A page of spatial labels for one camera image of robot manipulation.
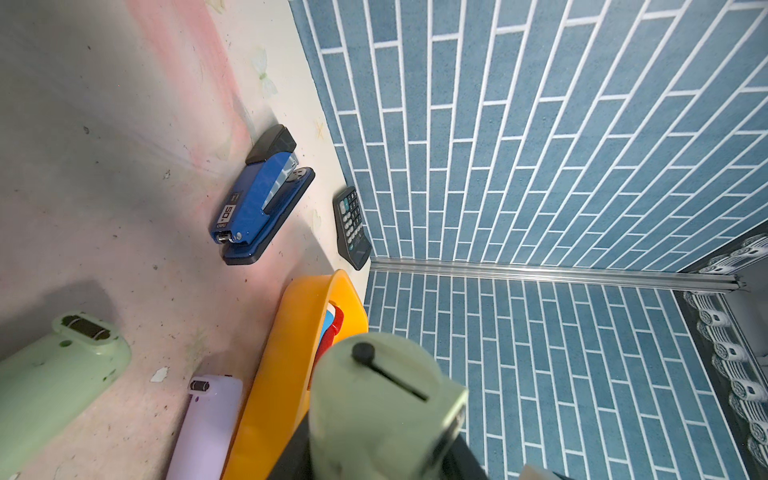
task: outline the calculator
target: calculator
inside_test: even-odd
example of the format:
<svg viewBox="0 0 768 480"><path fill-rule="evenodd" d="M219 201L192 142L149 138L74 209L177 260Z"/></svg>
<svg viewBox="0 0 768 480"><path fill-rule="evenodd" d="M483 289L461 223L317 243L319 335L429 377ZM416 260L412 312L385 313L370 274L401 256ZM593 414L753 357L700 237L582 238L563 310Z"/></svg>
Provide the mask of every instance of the calculator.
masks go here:
<svg viewBox="0 0 768 480"><path fill-rule="evenodd" d="M360 270L371 256L371 243L362 228L362 210L355 187L347 187L333 199L336 217L336 243L339 255Z"/></svg>

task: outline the blue brick wall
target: blue brick wall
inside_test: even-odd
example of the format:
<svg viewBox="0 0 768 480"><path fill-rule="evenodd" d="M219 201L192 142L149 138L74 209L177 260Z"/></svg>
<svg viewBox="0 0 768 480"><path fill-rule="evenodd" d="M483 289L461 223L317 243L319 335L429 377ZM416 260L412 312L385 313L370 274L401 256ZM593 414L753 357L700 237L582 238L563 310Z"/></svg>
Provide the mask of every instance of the blue brick wall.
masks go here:
<svg viewBox="0 0 768 480"><path fill-rule="evenodd" d="M491 480L747 478L669 290L374 271L365 306L469 388Z"/></svg>
<svg viewBox="0 0 768 480"><path fill-rule="evenodd" d="M762 2L290 5L377 257L678 271L768 219Z"/></svg>

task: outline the orange tray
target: orange tray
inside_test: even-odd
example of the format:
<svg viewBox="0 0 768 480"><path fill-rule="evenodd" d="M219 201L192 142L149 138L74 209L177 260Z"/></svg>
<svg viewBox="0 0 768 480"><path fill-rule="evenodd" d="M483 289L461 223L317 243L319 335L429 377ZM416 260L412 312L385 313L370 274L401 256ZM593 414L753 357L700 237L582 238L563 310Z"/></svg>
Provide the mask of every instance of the orange tray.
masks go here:
<svg viewBox="0 0 768 480"><path fill-rule="evenodd" d="M222 480L266 478L310 406L310 376L328 303L344 312L336 344L368 332L344 270L303 276L286 288L253 380Z"/></svg>

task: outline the white floor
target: white floor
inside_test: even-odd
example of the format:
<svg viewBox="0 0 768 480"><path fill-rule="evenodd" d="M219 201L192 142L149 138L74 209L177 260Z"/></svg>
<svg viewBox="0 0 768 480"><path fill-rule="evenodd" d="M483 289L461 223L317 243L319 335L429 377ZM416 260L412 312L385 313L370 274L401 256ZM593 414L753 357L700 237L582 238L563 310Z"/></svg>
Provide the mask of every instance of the white floor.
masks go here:
<svg viewBox="0 0 768 480"><path fill-rule="evenodd" d="M343 268L365 295L368 267L336 252L344 181L288 4L176 3L0 6L0 358L74 309L133 352L21 478L162 478L188 379L249 385L292 278ZM226 266L208 224L275 121L317 177L261 260Z"/></svg>

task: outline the blue object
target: blue object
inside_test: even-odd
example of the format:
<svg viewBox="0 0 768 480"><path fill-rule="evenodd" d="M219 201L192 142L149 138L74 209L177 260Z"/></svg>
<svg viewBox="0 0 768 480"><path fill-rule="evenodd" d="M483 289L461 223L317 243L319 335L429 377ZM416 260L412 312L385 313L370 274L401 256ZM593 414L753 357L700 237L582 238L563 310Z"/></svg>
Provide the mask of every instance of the blue object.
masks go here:
<svg viewBox="0 0 768 480"><path fill-rule="evenodd" d="M228 243L224 247L224 262L227 265L248 265L256 262L283 222L293 212L293 208L299 203L314 179L315 171L309 167L296 169L288 176L272 201L261 212L266 219L260 223L262 227L254 236L253 241L250 243ZM261 219L261 216L255 215L255 222L260 222Z"/></svg>
<svg viewBox="0 0 768 480"><path fill-rule="evenodd" d="M320 330L320 341L323 341L323 335L326 334L326 330L333 325L333 319L336 318L336 308L328 304L328 309L326 310L326 318L323 320L323 328Z"/></svg>
<svg viewBox="0 0 768 480"><path fill-rule="evenodd" d="M210 227L214 241L225 244L228 265L258 260L315 178L311 168L296 169L295 148L290 132L279 124L253 146Z"/></svg>

